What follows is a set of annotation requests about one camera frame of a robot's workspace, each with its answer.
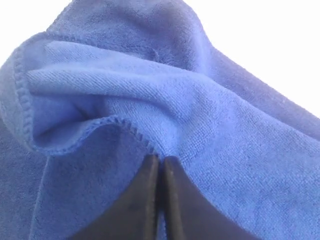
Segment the blue towel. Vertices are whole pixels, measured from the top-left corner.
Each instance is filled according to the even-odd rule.
[[[320,239],[320,120],[215,49],[182,0],[73,0],[1,67],[0,117],[1,240],[71,236],[149,153],[178,156],[253,234]]]

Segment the towel fold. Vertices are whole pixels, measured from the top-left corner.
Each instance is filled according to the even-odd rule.
[[[320,120],[215,49],[182,0],[73,0],[1,67],[0,118],[0,239],[71,236],[145,154],[179,157],[263,239],[320,239]]]

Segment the microfiber towel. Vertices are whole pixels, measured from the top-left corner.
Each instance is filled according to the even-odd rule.
[[[179,157],[262,239],[320,239],[320,120],[214,48],[182,0],[72,1],[1,67],[0,117],[2,240],[72,236],[146,154]]]

